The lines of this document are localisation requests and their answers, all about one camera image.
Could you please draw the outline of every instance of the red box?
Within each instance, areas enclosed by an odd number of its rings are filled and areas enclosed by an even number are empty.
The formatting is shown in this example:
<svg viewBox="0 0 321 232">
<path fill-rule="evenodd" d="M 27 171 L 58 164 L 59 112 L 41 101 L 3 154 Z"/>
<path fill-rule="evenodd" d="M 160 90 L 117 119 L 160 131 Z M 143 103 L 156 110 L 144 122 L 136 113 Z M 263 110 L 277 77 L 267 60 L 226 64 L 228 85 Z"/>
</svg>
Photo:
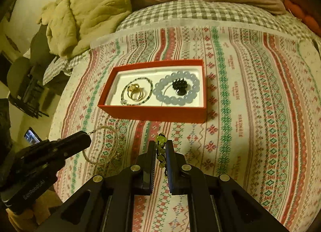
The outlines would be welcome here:
<svg viewBox="0 0 321 232">
<path fill-rule="evenodd" d="M 132 69 L 170 66 L 202 66 L 204 99 L 203 107 L 105 105 L 107 95 L 118 72 Z M 99 99 L 98 107 L 107 112 L 113 118 L 200 124 L 204 123 L 207 118 L 206 101 L 206 76 L 204 72 L 203 60 L 167 60 L 114 67 L 109 75 L 102 95 Z"/>
</svg>

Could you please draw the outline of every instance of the black hair clip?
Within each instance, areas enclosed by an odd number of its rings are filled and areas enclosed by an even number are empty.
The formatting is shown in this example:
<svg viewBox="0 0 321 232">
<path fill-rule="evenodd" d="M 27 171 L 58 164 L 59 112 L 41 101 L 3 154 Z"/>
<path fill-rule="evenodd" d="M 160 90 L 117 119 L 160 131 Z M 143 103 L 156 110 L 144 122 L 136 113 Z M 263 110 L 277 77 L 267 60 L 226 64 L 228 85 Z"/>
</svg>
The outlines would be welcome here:
<svg viewBox="0 0 321 232">
<path fill-rule="evenodd" d="M 187 88 L 187 82 L 184 79 L 179 79 L 173 81 L 173 89 L 176 90 L 177 95 L 185 95 L 187 93 L 186 88 Z"/>
</svg>

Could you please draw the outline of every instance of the smartphone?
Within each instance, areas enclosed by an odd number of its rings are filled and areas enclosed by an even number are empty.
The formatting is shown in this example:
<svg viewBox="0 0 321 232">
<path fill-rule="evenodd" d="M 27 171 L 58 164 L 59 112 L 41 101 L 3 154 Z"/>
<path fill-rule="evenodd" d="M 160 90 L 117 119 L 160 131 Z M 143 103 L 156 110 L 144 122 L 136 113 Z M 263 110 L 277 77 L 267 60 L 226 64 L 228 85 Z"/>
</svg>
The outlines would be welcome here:
<svg viewBox="0 0 321 232">
<path fill-rule="evenodd" d="M 26 131 L 26 133 L 24 134 L 24 137 L 27 140 L 27 142 L 30 143 L 30 145 L 34 145 L 42 141 L 31 127 L 29 127 L 29 129 Z"/>
</svg>

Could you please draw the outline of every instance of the yellow blanket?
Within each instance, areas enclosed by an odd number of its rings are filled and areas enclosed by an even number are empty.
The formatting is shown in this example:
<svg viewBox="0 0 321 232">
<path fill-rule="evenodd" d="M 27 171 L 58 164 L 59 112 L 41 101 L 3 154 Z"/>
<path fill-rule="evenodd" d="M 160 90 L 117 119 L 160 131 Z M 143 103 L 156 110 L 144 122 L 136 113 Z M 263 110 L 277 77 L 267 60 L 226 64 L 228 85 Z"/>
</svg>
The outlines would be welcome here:
<svg viewBox="0 0 321 232">
<path fill-rule="evenodd" d="M 57 0 L 42 8 L 39 23 L 48 25 L 50 51 L 71 58 L 90 42 L 113 33 L 132 12 L 130 0 Z"/>
</svg>

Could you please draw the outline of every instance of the chair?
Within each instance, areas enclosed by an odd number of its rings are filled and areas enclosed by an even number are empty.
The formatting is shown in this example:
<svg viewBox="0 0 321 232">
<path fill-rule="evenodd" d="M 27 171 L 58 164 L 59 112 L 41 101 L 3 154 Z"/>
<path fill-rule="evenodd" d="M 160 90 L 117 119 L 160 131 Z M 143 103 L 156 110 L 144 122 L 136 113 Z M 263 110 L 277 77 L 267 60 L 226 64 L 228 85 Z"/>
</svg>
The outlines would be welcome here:
<svg viewBox="0 0 321 232">
<path fill-rule="evenodd" d="M 19 57 L 13 62 L 7 75 L 9 101 L 31 117 L 48 116 L 39 110 L 44 88 L 31 76 L 31 69 L 32 65 L 26 57 Z"/>
</svg>

